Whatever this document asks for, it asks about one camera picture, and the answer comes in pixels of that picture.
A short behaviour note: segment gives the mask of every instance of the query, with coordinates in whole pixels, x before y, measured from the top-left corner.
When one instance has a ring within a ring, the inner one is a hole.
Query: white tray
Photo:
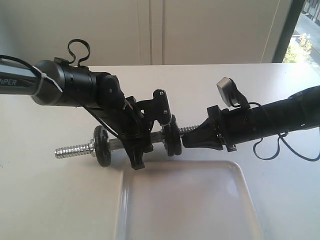
[[[117,240],[263,239],[243,173],[229,161],[125,170],[117,218]]]

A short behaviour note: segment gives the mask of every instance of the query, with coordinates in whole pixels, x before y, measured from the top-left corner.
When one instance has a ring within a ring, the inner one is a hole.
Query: robotic arm
[[[77,67],[71,66],[76,59],[70,50],[74,42],[80,42],[88,49],[88,55],[79,60]],[[181,138],[186,148],[222,150],[225,145],[231,152],[236,150],[236,144],[277,134],[286,144],[281,134],[320,125],[320,86],[261,106],[248,102],[233,80],[225,77],[217,86],[227,106],[235,109],[220,110],[217,105],[209,107],[208,118],[197,128],[185,132],[178,129],[164,90],[155,90],[153,99],[137,102],[133,96],[125,97],[117,76],[108,72],[92,72],[80,65],[90,56],[87,42],[74,39],[69,42],[68,51],[73,61],[56,57],[54,61],[42,60],[34,67],[1,55],[0,94],[30,95],[39,105],[84,107],[102,126],[96,127],[93,141],[87,146],[89,150],[81,151],[89,151],[96,156],[103,167],[111,162],[110,149],[123,147],[132,168],[138,170],[144,168],[143,154],[153,151],[152,143],[156,142],[164,142],[169,156],[181,154]],[[161,132],[152,132],[154,121],[162,126]],[[118,138],[112,147],[107,131]],[[320,155],[307,160],[319,158]]]

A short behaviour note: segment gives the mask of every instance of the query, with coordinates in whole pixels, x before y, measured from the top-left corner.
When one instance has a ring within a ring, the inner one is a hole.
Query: black cable
[[[10,61],[14,61],[17,62],[19,64],[22,64],[24,66],[26,66],[36,77],[38,78],[42,78],[42,74],[41,72],[39,72],[39,70],[37,70],[36,68],[34,68],[32,65],[30,65],[29,63],[27,63],[26,61],[21,60],[20,58],[17,57],[13,57],[13,56],[7,56],[7,55],[0,55],[0,59],[6,59],[6,60],[10,60]],[[55,84],[53,82],[51,82],[48,78],[44,78],[44,80],[55,86]],[[62,91],[63,93],[65,93],[68,97],[72,98],[75,102],[77,102],[81,107],[83,107],[91,116],[93,116],[109,133],[111,133],[113,136],[115,136],[116,138],[120,139],[119,135],[116,134],[110,127],[108,127],[108,125],[102,121],[101,118],[99,118],[93,111],[91,111],[91,109],[89,107],[87,107],[85,104],[83,104],[78,98],[72,96],[69,92],[67,91]]]
[[[257,102],[249,102],[250,105],[257,105],[258,107],[260,107],[262,109],[262,111],[264,112],[265,116],[268,118],[268,121],[270,122],[270,124],[272,125],[272,127],[274,129],[277,129],[275,123],[272,121],[272,119],[270,118],[269,114],[267,113],[266,109],[260,104],[260,103],[257,103]],[[278,139],[277,139],[277,150],[276,150],[276,153],[271,156],[271,157],[268,157],[268,158],[262,158],[260,157],[258,154],[257,154],[257,151],[256,151],[256,148],[257,148],[257,145],[260,144],[262,141],[263,141],[263,137],[261,138],[260,141],[256,142],[254,145],[253,145],[253,153],[254,155],[261,159],[261,160],[272,160],[272,159],[275,159],[279,153],[280,153],[280,143],[279,141],[281,140],[284,145],[293,153],[295,154],[296,156],[298,156],[299,158],[302,158],[303,160],[306,160],[306,161],[309,161],[309,162],[316,162],[318,160],[320,160],[320,152],[319,152],[319,155],[316,157],[316,158],[309,158],[309,157],[306,157],[306,156],[303,156],[301,155],[300,153],[298,153],[297,151],[295,151],[290,145],[289,143],[287,143],[287,141],[284,139],[284,137],[286,137],[288,135],[288,133],[284,133],[284,134],[280,134],[279,132],[277,132],[277,135],[278,135]]]

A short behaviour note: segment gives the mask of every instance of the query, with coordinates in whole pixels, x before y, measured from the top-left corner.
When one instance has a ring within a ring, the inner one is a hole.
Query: white table
[[[155,89],[167,91],[180,127],[199,124],[207,107],[225,105],[216,88],[230,77],[249,101],[266,104],[320,84],[306,65],[222,64],[184,66],[93,66],[92,71],[116,74],[127,96],[151,99]],[[39,106],[28,96],[0,96],[0,238],[113,239],[122,170],[129,160],[124,150],[112,155],[112,165],[99,167],[90,156],[55,159],[57,147],[87,142],[98,123],[82,108]],[[299,152],[319,152],[319,130],[290,133]],[[253,142],[238,151],[182,149],[177,160],[230,160],[243,170],[267,240],[319,239],[320,162],[307,162],[283,145],[277,159],[263,161]],[[258,147],[262,156],[276,150],[276,137]],[[144,160],[168,159],[163,146]]]

